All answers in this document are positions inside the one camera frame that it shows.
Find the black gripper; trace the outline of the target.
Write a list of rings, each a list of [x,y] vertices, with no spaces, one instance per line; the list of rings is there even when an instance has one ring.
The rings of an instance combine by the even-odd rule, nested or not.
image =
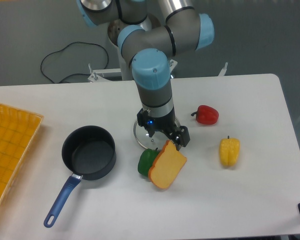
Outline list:
[[[141,109],[137,113],[137,123],[143,127],[151,138],[156,132],[163,133],[169,140],[172,140],[177,150],[185,148],[190,141],[189,130],[186,126],[175,124],[175,109],[161,117],[150,116],[150,113]]]

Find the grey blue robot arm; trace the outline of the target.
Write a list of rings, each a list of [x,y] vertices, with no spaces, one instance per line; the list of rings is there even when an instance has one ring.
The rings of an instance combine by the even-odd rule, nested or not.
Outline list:
[[[79,0],[77,6],[89,26],[123,23],[116,41],[142,104],[138,125],[149,137],[160,132],[177,148],[187,146],[189,131],[176,123],[169,59],[210,45],[215,38],[212,19],[198,13],[190,0],[161,0],[165,23],[152,29],[144,0]]]

